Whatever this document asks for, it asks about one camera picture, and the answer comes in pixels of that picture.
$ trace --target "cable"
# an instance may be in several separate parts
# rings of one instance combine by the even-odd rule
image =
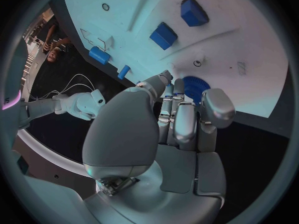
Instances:
[[[32,98],[33,100],[42,100],[42,99],[46,99],[51,93],[56,93],[56,94],[59,95],[59,94],[61,94],[61,93],[63,93],[63,92],[68,91],[70,88],[72,88],[72,87],[74,87],[74,86],[78,86],[78,85],[88,87],[91,91],[94,91],[94,90],[95,90],[94,85],[92,84],[92,82],[91,82],[86,76],[84,76],[84,75],[82,75],[82,74],[76,74],[76,75],[74,75],[74,76],[72,77],[72,79],[69,81],[69,83],[66,85],[66,87],[65,87],[61,92],[59,92],[59,91],[57,91],[57,90],[54,90],[54,91],[51,91],[51,92],[45,94],[44,96],[42,96],[42,97],[40,97],[40,98],[35,98],[35,97],[33,97],[33,96],[31,95],[31,93],[29,92],[29,87],[28,87],[28,85],[30,84],[30,74],[26,74],[25,77],[27,78],[27,76],[29,76],[29,79],[28,79],[28,82],[26,82],[26,86],[27,86],[27,90],[28,90],[28,93],[29,93],[29,97]],[[72,85],[71,87],[67,88],[68,85],[71,83],[71,81],[72,81],[76,76],[83,76],[83,77],[85,77],[85,78],[89,81],[89,83],[92,85],[93,89],[91,89],[89,86],[84,85],[84,84],[81,84],[81,83],[74,84],[74,85]]]

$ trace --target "person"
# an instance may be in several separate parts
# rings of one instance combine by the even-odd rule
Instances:
[[[43,52],[50,51],[47,56],[47,61],[53,63],[57,61],[60,52],[67,52],[69,50],[71,41],[59,27],[59,23],[55,16],[49,21],[49,27],[42,50]]]

